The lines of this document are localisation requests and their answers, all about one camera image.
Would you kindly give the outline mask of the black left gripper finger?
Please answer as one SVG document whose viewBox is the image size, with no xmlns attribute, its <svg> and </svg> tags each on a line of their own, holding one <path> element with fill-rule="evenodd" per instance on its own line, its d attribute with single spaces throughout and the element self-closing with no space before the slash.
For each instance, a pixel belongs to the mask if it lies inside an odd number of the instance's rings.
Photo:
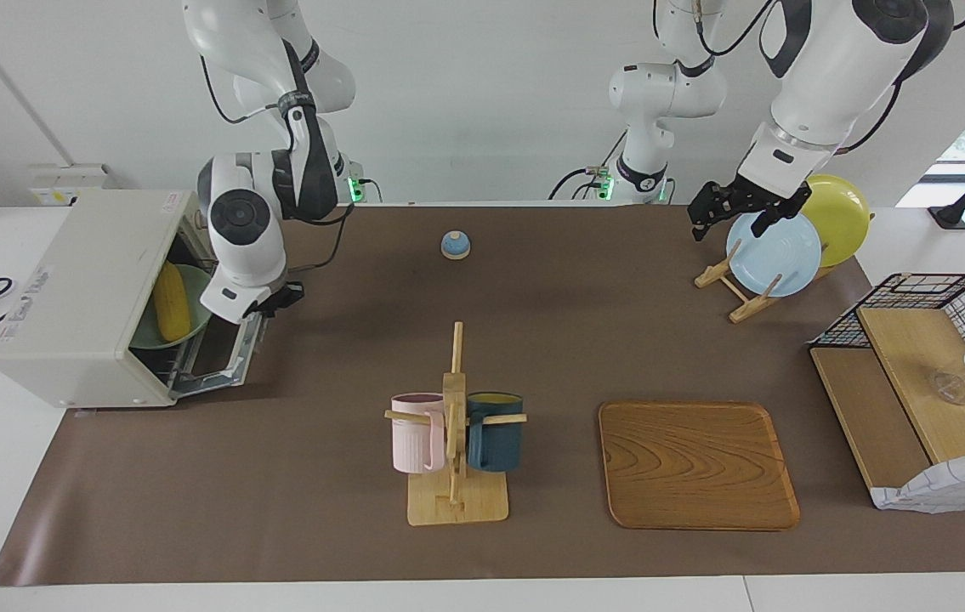
<svg viewBox="0 0 965 612">
<path fill-rule="evenodd" d="M 722 189 L 720 187 L 701 187 L 689 205 L 691 234 L 695 241 L 702 241 L 716 224 L 716 217 L 722 213 Z"/>
<path fill-rule="evenodd" d="M 766 207 L 752 221 L 751 232 L 754 237 L 762 237 L 771 225 L 777 224 L 782 219 L 789 219 L 788 212 L 782 207 Z"/>
</svg>

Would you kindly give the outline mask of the glass oven door with handle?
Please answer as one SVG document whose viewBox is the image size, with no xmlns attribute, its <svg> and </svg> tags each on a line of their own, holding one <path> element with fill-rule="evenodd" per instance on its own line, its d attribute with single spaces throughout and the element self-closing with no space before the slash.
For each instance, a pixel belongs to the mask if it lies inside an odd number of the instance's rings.
<svg viewBox="0 0 965 612">
<path fill-rule="evenodd" d="M 205 348 L 207 334 L 213 328 L 221 328 L 217 319 L 213 319 L 190 341 L 178 346 L 178 355 L 166 378 L 168 394 L 172 399 L 180 400 L 222 388 L 240 387 L 247 379 L 266 326 L 267 318 L 263 314 L 253 314 L 244 319 L 240 325 L 235 326 L 235 336 L 226 363 L 217 371 L 198 373 L 198 358 L 211 352 L 209 348 Z"/>
</svg>

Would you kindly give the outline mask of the mint green plate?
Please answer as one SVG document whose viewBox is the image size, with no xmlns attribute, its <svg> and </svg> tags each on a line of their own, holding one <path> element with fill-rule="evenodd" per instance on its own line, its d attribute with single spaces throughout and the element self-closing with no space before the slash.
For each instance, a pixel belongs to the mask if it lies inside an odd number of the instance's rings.
<svg viewBox="0 0 965 612">
<path fill-rule="evenodd" d="M 175 269 L 183 282 L 183 298 L 185 298 L 188 319 L 190 319 L 188 330 L 183 336 L 177 336 L 176 338 L 164 337 L 161 334 L 159 326 L 156 300 L 153 296 L 150 296 L 147 303 L 145 303 L 139 324 L 136 326 L 135 331 L 133 331 L 133 337 L 129 344 L 130 349 L 158 351 L 158 349 L 167 349 L 180 345 L 190 340 L 196 333 L 205 329 L 207 322 L 210 321 L 210 311 L 200 303 L 202 292 L 206 290 L 207 283 L 210 281 L 210 275 L 198 267 L 187 266 L 187 264 L 182 263 L 175 264 L 171 263 L 171 261 L 167 261 L 167 263 L 162 266 L 161 272 L 166 271 L 166 268 Z"/>
</svg>

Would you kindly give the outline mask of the yellow corn cob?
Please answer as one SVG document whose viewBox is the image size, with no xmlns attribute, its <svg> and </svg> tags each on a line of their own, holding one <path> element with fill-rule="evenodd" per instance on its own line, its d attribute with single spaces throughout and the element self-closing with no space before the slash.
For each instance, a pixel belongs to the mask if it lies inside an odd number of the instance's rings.
<svg viewBox="0 0 965 612">
<path fill-rule="evenodd" d="M 164 341 L 172 343 L 182 340 L 193 330 L 183 276 L 171 261 L 162 265 L 153 286 L 152 301 L 156 325 Z"/>
</svg>

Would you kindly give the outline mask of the beige toaster oven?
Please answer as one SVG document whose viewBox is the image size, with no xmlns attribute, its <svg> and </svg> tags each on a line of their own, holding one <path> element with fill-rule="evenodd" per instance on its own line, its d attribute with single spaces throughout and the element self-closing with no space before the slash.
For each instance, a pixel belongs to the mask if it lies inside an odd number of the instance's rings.
<svg viewBox="0 0 965 612">
<path fill-rule="evenodd" d="M 129 344 L 171 249 L 211 257 L 198 212 L 191 190 L 79 197 L 0 325 L 0 372 L 58 408 L 174 405 L 178 346 L 145 361 Z"/>
</svg>

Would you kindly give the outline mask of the light blue plate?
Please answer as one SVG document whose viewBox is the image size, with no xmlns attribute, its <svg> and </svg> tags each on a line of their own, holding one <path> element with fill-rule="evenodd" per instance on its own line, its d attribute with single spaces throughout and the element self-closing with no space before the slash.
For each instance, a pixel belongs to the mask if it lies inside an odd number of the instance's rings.
<svg viewBox="0 0 965 612">
<path fill-rule="evenodd" d="M 761 294 L 779 276 L 771 298 L 784 298 L 802 291 L 819 271 L 821 243 L 819 232 L 804 216 L 782 219 L 770 225 L 761 236 L 753 235 L 757 213 L 744 213 L 730 226 L 724 251 L 735 245 L 738 252 L 729 267 L 732 275 L 749 291 Z"/>
</svg>

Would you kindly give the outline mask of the brown table mat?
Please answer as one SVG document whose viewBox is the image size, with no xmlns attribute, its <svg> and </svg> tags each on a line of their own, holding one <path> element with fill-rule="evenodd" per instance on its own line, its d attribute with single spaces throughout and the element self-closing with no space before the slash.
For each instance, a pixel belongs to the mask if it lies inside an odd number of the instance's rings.
<svg viewBox="0 0 965 612">
<path fill-rule="evenodd" d="M 440 252 L 463 231 L 470 255 Z M 871 504 L 806 342 L 866 295 L 848 263 L 754 321 L 695 289 L 726 229 L 681 207 L 366 207 L 270 321 L 245 386 L 166 411 L 70 411 L 0 551 L 0 586 L 965 572 L 965 512 Z M 525 398 L 502 522 L 413 528 L 392 396 L 435 391 L 465 322 L 468 387 Z M 625 530 L 596 411 L 746 400 L 800 505 L 782 532 Z"/>
</svg>

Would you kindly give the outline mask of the pink mug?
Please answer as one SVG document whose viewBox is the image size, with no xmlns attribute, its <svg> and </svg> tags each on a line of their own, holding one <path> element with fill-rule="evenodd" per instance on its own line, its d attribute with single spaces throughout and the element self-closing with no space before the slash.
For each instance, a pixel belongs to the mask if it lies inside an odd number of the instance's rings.
<svg viewBox="0 0 965 612">
<path fill-rule="evenodd" d="M 446 462 L 443 395 L 403 393 L 390 399 L 390 410 L 425 418 L 425 422 L 393 419 L 390 434 L 393 468 L 408 475 L 443 469 Z"/>
</svg>

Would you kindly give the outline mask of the low light wooden shelf board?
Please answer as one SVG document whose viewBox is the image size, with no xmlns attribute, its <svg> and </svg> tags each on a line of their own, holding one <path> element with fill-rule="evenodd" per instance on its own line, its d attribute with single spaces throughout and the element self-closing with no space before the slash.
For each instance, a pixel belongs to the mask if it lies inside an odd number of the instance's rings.
<svg viewBox="0 0 965 612">
<path fill-rule="evenodd" d="M 900 489 L 933 466 L 874 349 L 809 349 L 866 488 Z"/>
</svg>

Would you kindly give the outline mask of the small clear glass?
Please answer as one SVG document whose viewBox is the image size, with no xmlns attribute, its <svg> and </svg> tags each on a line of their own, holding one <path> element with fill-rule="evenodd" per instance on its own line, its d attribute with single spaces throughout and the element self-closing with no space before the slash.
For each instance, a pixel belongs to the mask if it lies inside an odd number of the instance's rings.
<svg viewBox="0 0 965 612">
<path fill-rule="evenodd" d="M 931 371 L 928 380 L 930 387 L 945 403 L 965 405 L 964 376 L 949 371 Z"/>
</svg>

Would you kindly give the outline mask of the brown wooden tray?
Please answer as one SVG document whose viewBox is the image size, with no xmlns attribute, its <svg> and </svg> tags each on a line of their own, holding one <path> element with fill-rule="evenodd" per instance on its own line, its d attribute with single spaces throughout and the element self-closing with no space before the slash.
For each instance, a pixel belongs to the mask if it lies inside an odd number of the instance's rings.
<svg viewBox="0 0 965 612">
<path fill-rule="evenodd" d="M 781 532 L 800 523 L 769 411 L 737 400 L 608 400 L 610 516 L 626 530 Z"/>
</svg>

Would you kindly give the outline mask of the dark teal mug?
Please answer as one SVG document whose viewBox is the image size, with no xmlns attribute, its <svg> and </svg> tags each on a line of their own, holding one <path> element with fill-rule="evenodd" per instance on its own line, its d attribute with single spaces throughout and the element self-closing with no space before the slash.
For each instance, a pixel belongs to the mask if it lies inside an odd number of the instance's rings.
<svg viewBox="0 0 965 612">
<path fill-rule="evenodd" d="M 505 392 L 477 392 L 467 396 L 468 465 L 474 470 L 506 473 L 519 468 L 524 438 L 521 423 L 485 425 L 486 416 L 524 413 L 524 398 Z"/>
</svg>

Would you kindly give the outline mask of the wooden mug rack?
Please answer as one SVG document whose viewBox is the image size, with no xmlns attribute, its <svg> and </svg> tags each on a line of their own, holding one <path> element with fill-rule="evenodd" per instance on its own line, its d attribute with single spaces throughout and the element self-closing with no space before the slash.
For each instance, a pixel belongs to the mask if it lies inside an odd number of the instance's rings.
<svg viewBox="0 0 965 612">
<path fill-rule="evenodd" d="M 410 423 L 433 429 L 439 423 L 440 455 L 445 464 L 440 470 L 427 467 L 422 473 L 409 473 L 406 518 L 413 527 L 463 525 L 498 522 L 508 518 L 507 480 L 504 473 L 474 470 L 467 460 L 468 415 L 466 375 L 462 369 L 463 323 L 455 322 L 452 333 L 451 367 L 444 373 L 439 420 L 432 413 L 387 410 L 384 417 L 392 423 Z"/>
</svg>

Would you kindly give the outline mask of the white checked cloth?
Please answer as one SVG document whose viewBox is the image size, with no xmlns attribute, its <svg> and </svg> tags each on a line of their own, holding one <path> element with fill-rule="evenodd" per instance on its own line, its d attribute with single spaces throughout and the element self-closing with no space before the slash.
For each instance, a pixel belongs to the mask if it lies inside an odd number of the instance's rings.
<svg viewBox="0 0 965 612">
<path fill-rule="evenodd" d="M 922 470 L 900 487 L 870 488 L 878 510 L 938 514 L 965 510 L 965 456 Z"/>
</svg>

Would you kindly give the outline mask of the white wall socket box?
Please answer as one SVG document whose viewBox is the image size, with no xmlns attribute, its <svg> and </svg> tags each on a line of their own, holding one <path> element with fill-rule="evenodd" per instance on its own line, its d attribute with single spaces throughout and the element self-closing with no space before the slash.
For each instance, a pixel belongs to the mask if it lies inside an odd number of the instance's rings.
<svg viewBox="0 0 965 612">
<path fill-rule="evenodd" d="M 105 164 L 30 164 L 30 193 L 36 205 L 69 207 L 90 190 L 117 189 Z"/>
</svg>

